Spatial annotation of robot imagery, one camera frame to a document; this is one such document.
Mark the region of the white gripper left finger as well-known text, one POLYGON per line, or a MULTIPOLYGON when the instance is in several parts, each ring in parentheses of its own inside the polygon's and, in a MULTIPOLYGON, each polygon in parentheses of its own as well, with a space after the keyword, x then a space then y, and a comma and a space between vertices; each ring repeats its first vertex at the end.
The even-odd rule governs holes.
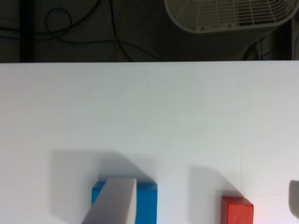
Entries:
POLYGON ((110 178, 81 224, 135 224, 136 179, 110 178))

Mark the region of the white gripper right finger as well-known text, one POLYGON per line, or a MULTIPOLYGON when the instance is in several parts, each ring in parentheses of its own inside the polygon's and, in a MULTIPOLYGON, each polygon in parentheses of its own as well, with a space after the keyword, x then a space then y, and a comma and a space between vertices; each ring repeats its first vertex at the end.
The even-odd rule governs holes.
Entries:
POLYGON ((289 184, 289 207, 291 213, 299 219, 299 181, 292 180, 289 184))

